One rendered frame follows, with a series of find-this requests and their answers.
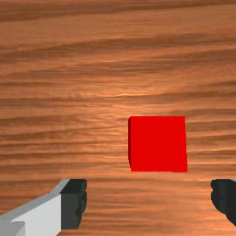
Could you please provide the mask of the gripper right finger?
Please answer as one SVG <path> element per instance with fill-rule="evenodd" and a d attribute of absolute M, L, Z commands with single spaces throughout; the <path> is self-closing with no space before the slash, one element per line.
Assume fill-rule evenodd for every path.
<path fill-rule="evenodd" d="M 215 179 L 211 181 L 211 201 L 236 227 L 236 179 Z"/>

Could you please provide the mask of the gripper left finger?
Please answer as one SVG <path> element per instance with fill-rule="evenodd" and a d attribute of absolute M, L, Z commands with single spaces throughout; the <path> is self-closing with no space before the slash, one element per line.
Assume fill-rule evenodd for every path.
<path fill-rule="evenodd" d="M 86 179 L 63 179 L 50 193 L 0 216 L 0 236 L 57 236 L 78 229 L 86 190 Z"/>

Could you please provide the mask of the red cube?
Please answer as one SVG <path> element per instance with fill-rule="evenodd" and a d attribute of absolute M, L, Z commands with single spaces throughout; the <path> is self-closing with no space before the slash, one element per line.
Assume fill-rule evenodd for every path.
<path fill-rule="evenodd" d="M 187 172 L 184 116 L 131 116 L 128 119 L 131 171 Z"/>

